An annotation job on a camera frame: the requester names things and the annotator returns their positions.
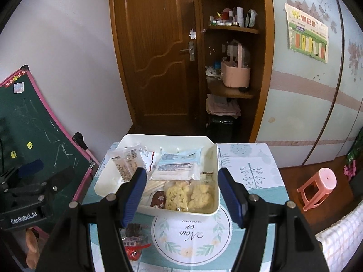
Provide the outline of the dark red flower packet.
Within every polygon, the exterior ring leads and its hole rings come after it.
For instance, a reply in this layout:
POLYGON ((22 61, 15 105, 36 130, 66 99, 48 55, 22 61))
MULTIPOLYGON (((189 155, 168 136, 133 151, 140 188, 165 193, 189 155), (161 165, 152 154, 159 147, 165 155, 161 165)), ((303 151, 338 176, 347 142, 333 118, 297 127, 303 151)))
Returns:
POLYGON ((164 191, 157 191, 151 196, 150 206, 152 208, 164 209, 166 197, 164 191))

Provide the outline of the clear bag printed label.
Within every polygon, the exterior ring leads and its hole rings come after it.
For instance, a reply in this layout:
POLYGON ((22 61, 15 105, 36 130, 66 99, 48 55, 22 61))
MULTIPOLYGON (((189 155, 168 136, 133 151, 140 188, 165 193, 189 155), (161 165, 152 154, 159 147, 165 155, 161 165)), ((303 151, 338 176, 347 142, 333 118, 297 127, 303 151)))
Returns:
POLYGON ((108 156, 116 165, 124 182, 129 182, 138 168, 144 168, 143 148, 140 145, 108 151, 108 156))

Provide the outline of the clear bag yellow puffs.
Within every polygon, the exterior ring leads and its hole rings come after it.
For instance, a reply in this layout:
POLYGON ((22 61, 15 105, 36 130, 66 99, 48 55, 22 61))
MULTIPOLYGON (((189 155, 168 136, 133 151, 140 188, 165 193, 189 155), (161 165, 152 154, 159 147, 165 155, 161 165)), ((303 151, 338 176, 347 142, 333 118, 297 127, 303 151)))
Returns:
POLYGON ((211 212, 215 202, 213 181, 173 181, 165 191, 164 208, 179 212, 211 212))

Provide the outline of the white blue packet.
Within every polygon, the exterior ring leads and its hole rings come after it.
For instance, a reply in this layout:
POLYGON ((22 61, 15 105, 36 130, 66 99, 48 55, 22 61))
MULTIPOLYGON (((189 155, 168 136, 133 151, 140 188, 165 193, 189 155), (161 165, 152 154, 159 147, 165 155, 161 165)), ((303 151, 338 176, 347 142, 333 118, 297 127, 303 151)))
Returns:
POLYGON ((150 180, 200 180, 202 147, 179 153, 163 153, 150 180))

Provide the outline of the red clear snack packet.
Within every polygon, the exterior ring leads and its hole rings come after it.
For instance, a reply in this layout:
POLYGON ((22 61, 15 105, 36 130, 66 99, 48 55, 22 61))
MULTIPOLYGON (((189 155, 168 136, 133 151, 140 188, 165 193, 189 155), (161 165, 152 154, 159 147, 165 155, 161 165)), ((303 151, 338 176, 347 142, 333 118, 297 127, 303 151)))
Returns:
POLYGON ((151 246, 148 235, 139 223, 130 223, 121 231, 125 252, 130 261, 138 261, 142 251, 151 246))

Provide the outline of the white plastic storage bin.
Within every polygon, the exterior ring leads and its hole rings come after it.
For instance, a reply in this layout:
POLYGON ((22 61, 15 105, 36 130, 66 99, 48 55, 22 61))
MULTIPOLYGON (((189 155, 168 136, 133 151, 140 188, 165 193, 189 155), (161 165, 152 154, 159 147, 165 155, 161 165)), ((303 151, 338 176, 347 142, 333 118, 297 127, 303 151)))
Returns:
POLYGON ((147 181, 138 212, 198 218, 218 212, 218 151, 209 138, 127 134, 108 156, 95 184, 97 195, 116 193, 141 166, 146 169, 147 181))

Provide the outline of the teal patterned tablecloth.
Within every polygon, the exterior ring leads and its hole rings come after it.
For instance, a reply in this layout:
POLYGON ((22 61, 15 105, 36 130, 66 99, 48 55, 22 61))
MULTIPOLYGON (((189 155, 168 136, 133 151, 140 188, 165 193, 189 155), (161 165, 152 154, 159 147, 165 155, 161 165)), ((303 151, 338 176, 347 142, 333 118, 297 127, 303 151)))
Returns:
MULTIPOLYGON (((272 153, 265 143, 214 144, 198 136, 128 134, 112 149, 144 146, 155 153, 201 149, 204 172, 228 168, 234 180, 267 202, 283 204, 287 191, 272 153)), ((145 199, 133 219, 146 236, 147 246, 135 271, 230 271, 244 231, 231 219, 225 201, 216 196, 217 211, 209 215, 179 214, 145 199)))

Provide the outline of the pink plastic stool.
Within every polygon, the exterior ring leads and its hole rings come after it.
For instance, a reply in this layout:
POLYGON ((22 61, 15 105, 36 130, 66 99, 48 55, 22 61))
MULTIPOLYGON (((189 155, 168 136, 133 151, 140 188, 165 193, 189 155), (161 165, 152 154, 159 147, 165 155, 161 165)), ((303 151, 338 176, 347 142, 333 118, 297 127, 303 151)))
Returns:
POLYGON ((317 208, 333 192, 337 185, 334 172, 330 168, 321 168, 311 178, 309 178, 297 192, 301 195, 303 201, 303 211, 317 208), (308 199, 307 188, 315 186, 316 192, 308 199))

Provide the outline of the stack of pink cloths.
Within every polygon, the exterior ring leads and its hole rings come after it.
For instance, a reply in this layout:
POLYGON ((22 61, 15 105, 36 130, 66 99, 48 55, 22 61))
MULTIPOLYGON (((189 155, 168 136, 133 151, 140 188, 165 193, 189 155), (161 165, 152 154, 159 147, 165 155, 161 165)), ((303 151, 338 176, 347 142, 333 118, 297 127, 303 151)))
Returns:
POLYGON ((238 118, 240 116, 240 107, 235 99, 228 100, 226 97, 208 94, 206 112, 210 115, 238 118))

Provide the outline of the wooden corner shelf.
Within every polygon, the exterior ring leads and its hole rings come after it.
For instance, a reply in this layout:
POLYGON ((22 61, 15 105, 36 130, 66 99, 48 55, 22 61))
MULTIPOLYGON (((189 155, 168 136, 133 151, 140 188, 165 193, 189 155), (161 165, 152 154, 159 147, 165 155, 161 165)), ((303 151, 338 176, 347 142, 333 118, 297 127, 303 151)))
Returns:
POLYGON ((226 98, 253 99, 261 90, 265 39, 258 29, 236 25, 210 25, 204 32, 204 62, 211 94, 226 98))

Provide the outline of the brown wooden door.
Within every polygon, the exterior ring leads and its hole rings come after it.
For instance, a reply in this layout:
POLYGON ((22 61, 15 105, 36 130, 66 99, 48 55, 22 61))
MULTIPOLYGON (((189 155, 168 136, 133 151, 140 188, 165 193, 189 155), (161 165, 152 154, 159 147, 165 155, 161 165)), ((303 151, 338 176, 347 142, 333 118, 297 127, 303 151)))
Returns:
POLYGON ((111 0, 132 132, 193 136, 200 121, 198 0, 111 0), (195 60, 180 50, 194 42, 195 60))

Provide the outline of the green chalkboard pink frame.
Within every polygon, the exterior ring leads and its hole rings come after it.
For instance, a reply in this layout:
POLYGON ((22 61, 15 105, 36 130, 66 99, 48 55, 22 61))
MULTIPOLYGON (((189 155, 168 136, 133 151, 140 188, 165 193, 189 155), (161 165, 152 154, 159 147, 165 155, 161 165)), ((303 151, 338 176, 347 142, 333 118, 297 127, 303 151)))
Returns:
POLYGON ((73 178, 60 195, 79 201, 96 165, 56 118, 24 65, 1 82, 1 173, 34 161, 43 167, 24 181, 42 182, 72 167, 73 178))

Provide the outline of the green yellow wall poster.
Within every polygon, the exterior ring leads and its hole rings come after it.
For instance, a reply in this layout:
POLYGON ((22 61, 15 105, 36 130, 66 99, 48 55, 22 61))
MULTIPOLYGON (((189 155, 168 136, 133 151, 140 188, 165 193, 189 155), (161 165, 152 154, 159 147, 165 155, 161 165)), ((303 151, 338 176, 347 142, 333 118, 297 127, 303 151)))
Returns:
POLYGON ((289 48, 310 56, 325 64, 328 63, 328 27, 322 22, 285 3, 289 48))

